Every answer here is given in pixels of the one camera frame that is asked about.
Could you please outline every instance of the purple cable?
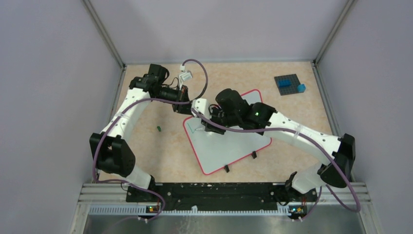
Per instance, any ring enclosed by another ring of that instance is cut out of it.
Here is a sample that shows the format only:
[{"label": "purple cable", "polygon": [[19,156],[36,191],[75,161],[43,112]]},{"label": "purple cable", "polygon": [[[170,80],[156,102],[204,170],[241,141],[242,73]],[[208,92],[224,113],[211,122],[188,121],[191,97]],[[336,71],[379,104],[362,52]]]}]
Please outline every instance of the purple cable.
[{"label": "purple cable", "polygon": [[[163,99],[159,99],[159,98],[144,98],[141,100],[138,100],[134,103],[132,103],[131,105],[129,105],[128,107],[126,107],[123,111],[122,114],[125,114],[128,110],[130,110],[133,106],[144,102],[144,101],[160,101],[160,102],[164,102],[164,103],[168,103],[168,104],[174,104],[174,105],[183,105],[183,104],[189,104],[190,101],[186,101],[186,102],[177,102],[177,101],[169,101],[169,100],[163,100]],[[106,138],[106,136],[108,135],[108,133],[112,130],[112,128],[115,126],[115,124],[120,120],[120,116],[116,117],[116,119],[112,122],[112,124],[108,127],[108,129],[106,130],[106,132],[103,134],[102,138],[100,139],[97,148],[96,148],[96,152],[94,153],[93,156],[93,168],[92,168],[92,173],[93,173],[93,180],[98,182],[98,183],[105,183],[105,182],[119,182],[119,179],[107,179],[107,180],[103,180],[100,181],[97,179],[96,177],[96,162],[97,162],[97,156],[99,154],[100,151],[100,147],[102,147],[103,144],[103,140]]]},{"label": "purple cable", "polygon": [[200,61],[196,60],[196,59],[193,59],[193,58],[187,59],[187,60],[185,60],[185,61],[182,63],[182,65],[185,65],[185,63],[190,62],[190,61],[199,64],[199,65],[202,67],[202,70],[203,70],[204,73],[205,73],[205,86],[204,86],[204,88],[202,89],[202,92],[195,98],[195,99],[198,99],[198,98],[202,97],[202,95],[204,95],[205,91],[207,90],[207,87],[208,87],[208,74],[207,74],[207,70],[206,70],[205,67],[202,65],[202,63],[201,63]]},{"label": "purple cable", "polygon": [[[191,111],[193,113],[196,114],[197,117],[199,117],[200,119],[202,119],[203,121],[211,124],[214,127],[223,129],[223,130],[227,130],[227,131],[231,131],[231,132],[236,132],[236,133],[261,133],[261,132],[267,132],[267,131],[284,131],[284,132],[289,132],[289,133],[293,133],[296,134],[297,132],[288,128],[264,128],[264,129],[251,129],[251,130],[242,130],[242,129],[233,129],[233,128],[227,128],[224,126],[221,126],[219,124],[216,124],[214,122],[212,122],[211,120],[207,119],[204,115],[198,113],[195,109],[191,108]],[[361,210],[361,205],[360,205],[360,201],[356,195],[356,192],[354,191],[354,188],[351,186],[350,181],[347,179],[346,175],[341,171],[340,167],[337,165],[336,162],[334,162],[333,159],[331,159],[331,157],[328,155],[328,153],[326,152],[326,150],[320,145],[318,144],[315,140],[313,140],[312,138],[310,138],[309,136],[306,136],[302,133],[298,133],[298,135],[308,141],[310,141],[314,146],[316,146],[319,150],[321,150],[321,152],[327,157],[327,159],[331,162],[331,164],[334,166],[334,168],[337,170],[338,174],[341,176],[341,178],[344,180],[344,182],[346,183],[347,187],[349,188],[351,194],[353,195],[354,201],[356,202],[356,209],[350,209],[348,206],[344,205],[344,203],[339,199],[339,197],[333,192],[333,190],[331,190],[330,186],[327,186],[327,188],[330,190],[331,194],[337,199],[337,201],[346,209],[353,211],[353,212],[360,212]]]},{"label": "purple cable", "polygon": [[319,201],[320,201],[321,191],[322,191],[322,187],[320,187],[319,196],[317,197],[317,200],[316,200],[316,202],[314,203],[313,207],[311,207],[310,211],[309,211],[304,217],[301,218],[301,221],[304,221],[304,220],[313,212],[313,210],[316,208],[317,204],[318,204]]}]

